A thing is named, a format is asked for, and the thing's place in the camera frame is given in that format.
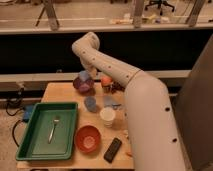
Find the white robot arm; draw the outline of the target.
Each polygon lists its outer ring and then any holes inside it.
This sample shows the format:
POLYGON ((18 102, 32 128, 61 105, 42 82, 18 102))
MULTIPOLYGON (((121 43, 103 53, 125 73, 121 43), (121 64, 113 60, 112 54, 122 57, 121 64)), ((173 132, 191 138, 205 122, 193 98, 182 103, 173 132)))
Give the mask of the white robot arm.
POLYGON ((124 101, 135 171, 186 171, 166 85, 147 72, 99 51, 89 32, 72 44, 86 70, 98 70, 125 88, 124 101))

